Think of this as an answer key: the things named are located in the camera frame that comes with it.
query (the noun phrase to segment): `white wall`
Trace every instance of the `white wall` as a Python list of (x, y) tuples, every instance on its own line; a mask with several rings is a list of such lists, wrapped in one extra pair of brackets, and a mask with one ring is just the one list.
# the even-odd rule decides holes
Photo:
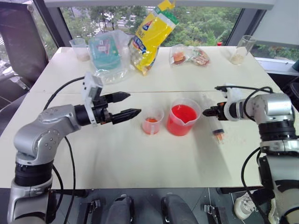
[(299, 45), (299, 0), (276, 0), (254, 36), (262, 42)]

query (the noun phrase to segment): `small measuring cup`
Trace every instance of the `small measuring cup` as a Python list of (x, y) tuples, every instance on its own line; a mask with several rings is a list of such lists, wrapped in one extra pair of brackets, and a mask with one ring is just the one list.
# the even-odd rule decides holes
[(142, 129), (146, 134), (156, 134), (164, 118), (164, 111), (158, 107), (142, 109)]
[(77, 59), (80, 61), (88, 61), (90, 59), (86, 41), (83, 38), (75, 38), (70, 40), (71, 47), (76, 53)]
[[(181, 106), (182, 111), (180, 113), (176, 114), (173, 111), (179, 111), (180, 108), (176, 106)], [(188, 98), (176, 99), (171, 105), (166, 125), (167, 130), (176, 136), (186, 135), (200, 116), (201, 108), (194, 100)]]

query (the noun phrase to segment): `sneaker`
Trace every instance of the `sneaker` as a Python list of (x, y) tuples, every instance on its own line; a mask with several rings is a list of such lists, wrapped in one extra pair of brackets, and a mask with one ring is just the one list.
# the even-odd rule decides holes
[(248, 218), (255, 209), (256, 206), (247, 192), (235, 200), (235, 215), (241, 220)]

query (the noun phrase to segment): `green foliage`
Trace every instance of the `green foliage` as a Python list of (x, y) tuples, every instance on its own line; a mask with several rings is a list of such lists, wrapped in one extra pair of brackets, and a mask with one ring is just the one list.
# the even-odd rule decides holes
[[(104, 33), (121, 29), (134, 34), (147, 15), (144, 6), (63, 7), (61, 11), (72, 37), (82, 37), (87, 41), (99, 31)], [(179, 24), (162, 46), (169, 47), (179, 43), (187, 46), (215, 46), (217, 42), (225, 43), (240, 11), (239, 8), (229, 7), (175, 7), (172, 12), (178, 18)], [(125, 26), (118, 26), (117, 22), (122, 17), (125, 17), (127, 22)], [(51, 57), (57, 48), (42, 20), (38, 17), (35, 19), (48, 55)], [(299, 58), (298, 49), (266, 45), (256, 45), (252, 53), (257, 57), (286, 57), (294, 61)]]
[(193, 46), (215, 46), (225, 42), (239, 16), (239, 8), (175, 7), (179, 24), (163, 42), (163, 46), (178, 43)]
[(276, 59), (283, 57), (293, 61), (299, 60), (299, 49), (258, 44), (253, 47), (251, 53), (255, 57), (267, 57)]
[[(131, 20), (130, 16), (135, 15), (134, 20)], [(146, 17), (146, 7), (145, 6), (130, 6), (128, 7), (126, 18), (128, 22), (126, 26), (130, 27), (129, 32), (135, 34), (139, 25), (142, 23), (143, 19)]]

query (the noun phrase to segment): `syringe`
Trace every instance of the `syringe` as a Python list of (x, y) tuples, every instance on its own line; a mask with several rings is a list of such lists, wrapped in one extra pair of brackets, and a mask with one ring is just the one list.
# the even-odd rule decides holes
[[(214, 105), (213, 101), (209, 99), (206, 95), (203, 95), (204, 109), (208, 109), (213, 105)], [(218, 142), (223, 143), (224, 130), (221, 122), (216, 117), (207, 117), (207, 119), (209, 121), (212, 134), (215, 136)]]

